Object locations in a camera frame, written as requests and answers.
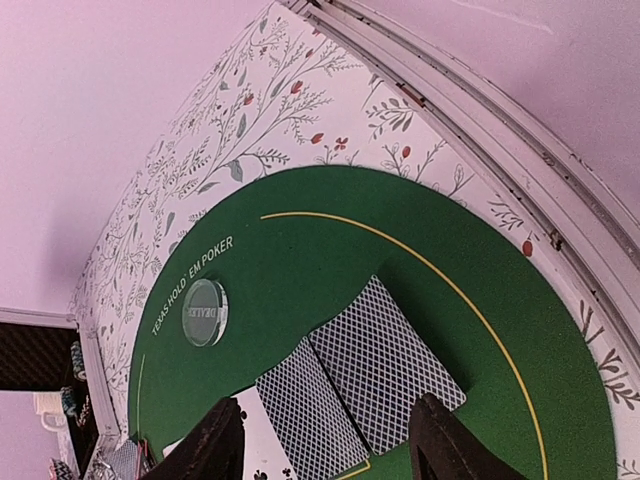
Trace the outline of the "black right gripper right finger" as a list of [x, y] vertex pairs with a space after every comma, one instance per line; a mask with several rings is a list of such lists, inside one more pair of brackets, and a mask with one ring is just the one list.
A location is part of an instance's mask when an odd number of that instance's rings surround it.
[[414, 479], [524, 479], [431, 393], [414, 403], [408, 430]]

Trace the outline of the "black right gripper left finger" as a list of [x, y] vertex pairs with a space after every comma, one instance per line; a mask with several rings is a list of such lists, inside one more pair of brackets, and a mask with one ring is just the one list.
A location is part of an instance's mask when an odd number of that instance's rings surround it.
[[221, 398], [150, 472], [154, 480], [242, 479], [245, 429], [236, 398]]

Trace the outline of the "triangular all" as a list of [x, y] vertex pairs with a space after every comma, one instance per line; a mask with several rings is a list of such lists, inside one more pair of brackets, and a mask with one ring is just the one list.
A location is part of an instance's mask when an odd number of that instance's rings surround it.
[[153, 462], [150, 460], [148, 442], [144, 439], [137, 443], [137, 460], [135, 467], [135, 478], [141, 479], [153, 468]]

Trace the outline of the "board blue card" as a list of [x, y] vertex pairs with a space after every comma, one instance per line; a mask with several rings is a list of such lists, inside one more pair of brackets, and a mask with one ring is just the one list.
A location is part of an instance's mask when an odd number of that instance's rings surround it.
[[274, 432], [299, 479], [334, 479], [369, 452], [308, 338], [255, 386]]
[[435, 395], [450, 411], [466, 402], [463, 390], [375, 275], [308, 339], [376, 455], [408, 440], [411, 409], [423, 395]]

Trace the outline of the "clear dealer button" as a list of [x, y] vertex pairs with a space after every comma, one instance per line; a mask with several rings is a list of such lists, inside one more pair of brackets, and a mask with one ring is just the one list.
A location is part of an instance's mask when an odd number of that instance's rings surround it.
[[182, 307], [182, 328], [194, 347], [216, 345], [225, 333], [229, 314], [226, 291], [217, 280], [199, 279], [187, 290]]

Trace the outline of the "aluminium poker case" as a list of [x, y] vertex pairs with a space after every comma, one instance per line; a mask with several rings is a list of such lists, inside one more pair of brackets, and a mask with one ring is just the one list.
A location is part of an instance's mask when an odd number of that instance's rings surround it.
[[[87, 381], [72, 372], [71, 344], [81, 344]], [[72, 314], [1, 309], [1, 389], [3, 391], [59, 392], [76, 389], [79, 403], [89, 403], [87, 424], [71, 426], [70, 437], [82, 478], [106, 469], [121, 429], [109, 393], [95, 324]]]

